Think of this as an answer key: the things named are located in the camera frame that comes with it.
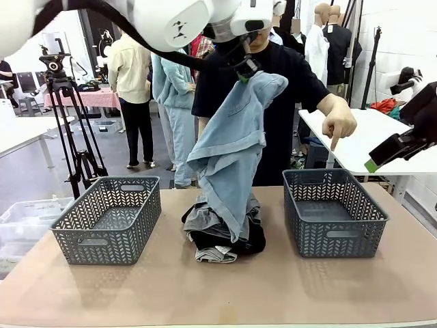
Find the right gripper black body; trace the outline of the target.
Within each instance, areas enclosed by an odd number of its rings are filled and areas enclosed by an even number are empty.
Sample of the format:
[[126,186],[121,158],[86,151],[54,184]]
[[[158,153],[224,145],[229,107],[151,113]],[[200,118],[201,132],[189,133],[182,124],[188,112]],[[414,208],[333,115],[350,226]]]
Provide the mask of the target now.
[[427,145],[436,144],[436,82],[428,83],[400,111],[401,121],[412,128],[407,135]]

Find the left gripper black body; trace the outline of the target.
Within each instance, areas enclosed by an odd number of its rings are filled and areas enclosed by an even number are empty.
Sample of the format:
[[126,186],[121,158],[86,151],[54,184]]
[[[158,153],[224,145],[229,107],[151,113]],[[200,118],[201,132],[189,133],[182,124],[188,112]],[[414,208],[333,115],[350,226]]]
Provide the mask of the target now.
[[251,57],[244,58],[242,62],[234,67],[240,81],[248,81],[261,69],[262,66]]

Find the person's left hand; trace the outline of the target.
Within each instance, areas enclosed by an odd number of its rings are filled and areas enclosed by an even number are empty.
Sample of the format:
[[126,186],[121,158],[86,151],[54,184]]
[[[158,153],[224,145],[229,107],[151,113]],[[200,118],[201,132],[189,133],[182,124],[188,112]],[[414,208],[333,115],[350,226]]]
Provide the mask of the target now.
[[349,137],[355,131],[357,122],[348,103],[334,94],[324,97],[317,108],[325,115],[322,133],[330,138],[330,150],[334,151],[340,139]]

